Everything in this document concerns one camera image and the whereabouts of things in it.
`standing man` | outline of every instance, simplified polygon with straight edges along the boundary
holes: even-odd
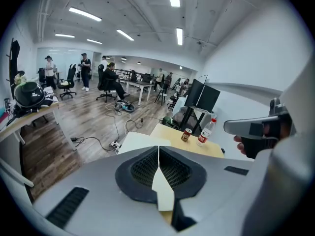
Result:
[[[164,86],[163,86],[163,89],[164,89],[164,92],[166,93],[167,91],[167,88],[171,85],[172,83],[172,75],[173,73],[169,73],[169,75],[166,76],[165,78],[165,81],[164,81]]]
[[[47,60],[46,69],[45,69],[46,84],[48,87],[52,87],[53,89],[56,89],[56,85],[54,81],[53,59],[49,55],[45,59]]]
[[[89,70],[91,67],[91,61],[87,59],[87,54],[83,53],[81,54],[82,60],[81,64],[79,66],[81,67],[81,76],[82,76],[82,81],[83,81],[83,86],[81,90],[85,90],[86,92],[89,91]]]
[[[108,62],[106,60],[106,56],[102,57],[102,61],[100,62],[100,64],[104,66],[104,68],[103,68],[103,72],[104,72],[106,70],[107,65],[108,65]]]
[[[163,78],[163,73],[162,73],[162,68],[160,68],[157,74],[156,82],[154,84],[154,92],[157,90],[158,84],[161,86],[162,78]]]

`baseball cap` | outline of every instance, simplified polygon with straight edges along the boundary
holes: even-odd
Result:
[[[53,58],[50,57],[49,55],[48,55],[45,59],[51,59],[51,60],[53,60]]]

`black pants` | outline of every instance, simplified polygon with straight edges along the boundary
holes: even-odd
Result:
[[[116,81],[113,81],[112,84],[111,84],[111,88],[115,89],[119,98],[121,100],[123,100],[125,97],[124,97],[124,94],[126,93],[125,90],[123,89],[122,85]]]
[[[154,90],[157,90],[157,86],[158,86],[158,84],[161,86],[161,82],[155,82],[155,84],[154,84]]]
[[[89,87],[89,68],[82,67],[81,76],[82,76],[83,86],[88,88]]]
[[[46,76],[46,84],[48,87],[52,87],[53,89],[56,89],[54,76]]]

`glass wall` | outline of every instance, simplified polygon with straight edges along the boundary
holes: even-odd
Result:
[[[60,79],[66,79],[68,75],[68,69],[71,64],[79,64],[82,53],[86,53],[88,59],[93,62],[93,52],[82,49],[70,49],[70,48],[38,48],[37,49],[37,61],[36,69],[45,68],[47,61],[45,58],[49,55],[53,58],[53,62],[56,65],[57,71],[60,73]]]

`ceiling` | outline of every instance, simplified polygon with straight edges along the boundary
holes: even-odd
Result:
[[[55,33],[62,33],[75,35],[74,41],[124,44],[129,40],[116,32],[121,29],[147,48],[171,46],[205,58],[264,0],[180,0],[179,8],[171,7],[170,0],[32,1],[29,23],[36,42],[56,39]],[[69,12],[70,7],[94,14],[102,21]],[[177,27],[183,28],[185,36],[180,47]]]

